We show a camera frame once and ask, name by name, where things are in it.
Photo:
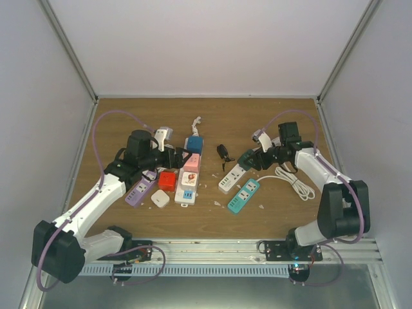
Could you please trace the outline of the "blue cube socket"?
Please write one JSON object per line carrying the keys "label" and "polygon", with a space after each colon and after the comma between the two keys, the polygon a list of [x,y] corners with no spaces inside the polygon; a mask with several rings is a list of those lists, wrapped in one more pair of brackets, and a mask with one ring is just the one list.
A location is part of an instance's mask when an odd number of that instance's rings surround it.
{"label": "blue cube socket", "polygon": [[192,153],[202,154],[203,138],[200,136],[190,136],[187,139],[186,149]]}

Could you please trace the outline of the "dark green cube socket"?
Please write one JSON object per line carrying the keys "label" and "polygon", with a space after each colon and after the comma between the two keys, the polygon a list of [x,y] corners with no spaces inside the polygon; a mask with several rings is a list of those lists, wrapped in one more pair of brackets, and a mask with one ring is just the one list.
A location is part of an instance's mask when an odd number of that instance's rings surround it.
{"label": "dark green cube socket", "polygon": [[248,149],[238,158],[238,165],[245,171],[249,171],[251,168],[255,168],[255,151],[253,149]]}

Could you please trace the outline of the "pink cube socket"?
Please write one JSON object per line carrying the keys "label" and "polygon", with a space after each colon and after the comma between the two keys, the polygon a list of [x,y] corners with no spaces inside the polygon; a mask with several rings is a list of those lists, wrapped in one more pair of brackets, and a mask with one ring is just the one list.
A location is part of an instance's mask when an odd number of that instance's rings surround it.
{"label": "pink cube socket", "polygon": [[190,156],[190,158],[184,164],[183,170],[185,172],[199,173],[200,162],[201,162],[200,155],[197,153],[194,153]]}

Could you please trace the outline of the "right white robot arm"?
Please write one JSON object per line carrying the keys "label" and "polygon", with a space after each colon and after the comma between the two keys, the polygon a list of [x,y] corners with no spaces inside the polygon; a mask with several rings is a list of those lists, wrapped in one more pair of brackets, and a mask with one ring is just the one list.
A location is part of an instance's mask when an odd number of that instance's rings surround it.
{"label": "right white robot arm", "polygon": [[266,170],[272,164],[291,163],[295,171],[304,172],[321,192],[315,221],[291,229],[286,237],[285,253],[299,261],[308,249],[332,241],[354,244],[370,229],[368,186],[362,180],[352,180],[328,162],[317,149],[317,143],[304,141],[295,122],[279,124],[280,144],[260,129],[252,139],[259,148],[251,156],[256,170]]}

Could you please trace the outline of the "white cube socket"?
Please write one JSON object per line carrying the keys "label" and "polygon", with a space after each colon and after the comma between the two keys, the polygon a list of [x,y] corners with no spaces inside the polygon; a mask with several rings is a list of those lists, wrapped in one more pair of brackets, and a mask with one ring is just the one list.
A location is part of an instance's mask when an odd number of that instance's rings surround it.
{"label": "white cube socket", "polygon": [[198,173],[184,171],[180,176],[180,185],[185,190],[195,189],[198,185]]}

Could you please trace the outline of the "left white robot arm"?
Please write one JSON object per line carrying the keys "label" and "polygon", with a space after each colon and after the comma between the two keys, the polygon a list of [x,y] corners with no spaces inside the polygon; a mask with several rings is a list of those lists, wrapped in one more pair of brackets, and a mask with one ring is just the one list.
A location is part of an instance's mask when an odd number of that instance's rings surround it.
{"label": "left white robot arm", "polygon": [[84,265],[100,258],[129,258],[133,245],[121,229],[111,227],[89,237],[94,223],[143,177],[145,171],[158,168],[181,169],[192,156],[182,147],[168,147],[170,130],[155,133],[133,131],[125,147],[103,169],[100,180],[71,209],[52,222],[42,220],[34,228],[32,265],[37,267],[37,284],[46,272],[62,283],[72,282]]}

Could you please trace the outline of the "black charger with cable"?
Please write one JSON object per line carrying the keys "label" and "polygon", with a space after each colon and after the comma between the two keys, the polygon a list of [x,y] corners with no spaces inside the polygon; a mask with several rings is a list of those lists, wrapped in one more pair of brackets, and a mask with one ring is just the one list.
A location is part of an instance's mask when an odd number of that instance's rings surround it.
{"label": "black charger with cable", "polygon": [[222,170],[225,171],[226,163],[227,162],[233,162],[234,159],[229,156],[229,152],[227,151],[227,148],[223,144],[218,145],[216,150],[217,150],[217,153],[219,154],[220,158],[223,160]]}

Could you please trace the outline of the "red cube socket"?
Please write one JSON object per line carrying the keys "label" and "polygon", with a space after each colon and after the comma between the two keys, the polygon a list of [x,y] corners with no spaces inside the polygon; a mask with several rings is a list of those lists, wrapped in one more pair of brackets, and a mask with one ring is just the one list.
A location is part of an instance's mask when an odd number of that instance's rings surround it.
{"label": "red cube socket", "polygon": [[162,171],[158,179],[159,189],[167,192],[174,192],[176,187],[176,180],[176,173]]}

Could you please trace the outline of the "small white adapter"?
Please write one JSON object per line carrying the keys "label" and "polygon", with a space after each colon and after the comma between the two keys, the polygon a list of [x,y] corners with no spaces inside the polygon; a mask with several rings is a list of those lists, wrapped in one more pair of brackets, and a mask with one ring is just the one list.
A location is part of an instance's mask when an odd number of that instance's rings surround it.
{"label": "small white adapter", "polygon": [[158,189],[155,193],[151,195],[151,201],[158,208],[162,209],[170,202],[170,197],[165,191]]}

